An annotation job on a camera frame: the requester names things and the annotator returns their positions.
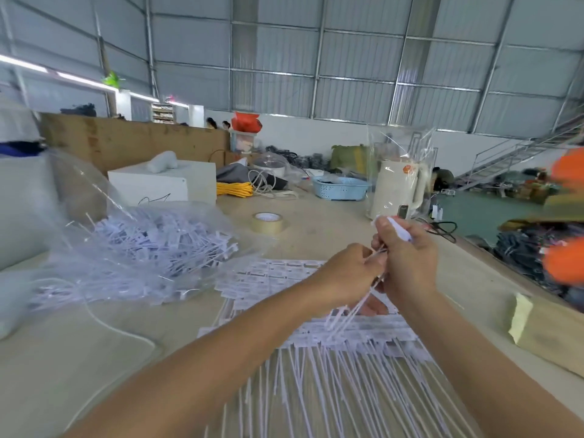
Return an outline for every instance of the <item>white box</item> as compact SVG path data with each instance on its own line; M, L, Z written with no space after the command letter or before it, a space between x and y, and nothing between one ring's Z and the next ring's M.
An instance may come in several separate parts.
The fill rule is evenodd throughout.
M147 163L110 170L110 183L128 206L149 201L203 201L215 205L217 177L215 163L178 161L178 168L151 173Z

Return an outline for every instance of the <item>white kettle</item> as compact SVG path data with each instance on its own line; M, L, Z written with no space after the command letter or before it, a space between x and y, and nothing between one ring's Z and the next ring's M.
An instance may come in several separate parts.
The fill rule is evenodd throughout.
M430 169L410 160L382 160L369 218L377 215L410 218L424 199Z

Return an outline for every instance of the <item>green sack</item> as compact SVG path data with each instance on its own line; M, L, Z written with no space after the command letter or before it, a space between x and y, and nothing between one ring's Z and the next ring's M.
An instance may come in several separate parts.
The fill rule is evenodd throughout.
M348 168L353 172L365 175L367 173L367 147L360 146L333 146L331 169Z

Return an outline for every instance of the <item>metal stairs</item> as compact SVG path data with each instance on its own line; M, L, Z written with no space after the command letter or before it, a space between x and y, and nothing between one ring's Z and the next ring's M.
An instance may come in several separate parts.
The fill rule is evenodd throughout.
M584 114L580 114L558 126L558 130L552 135L525 140L514 146L508 144L512 139L501 141L501 143L479 152L471 170L455 179L454 188L465 190L477 184L486 183L494 176L509 171L517 163L550 149L582 144L583 139ZM489 153L493 149L497 149L495 153Z

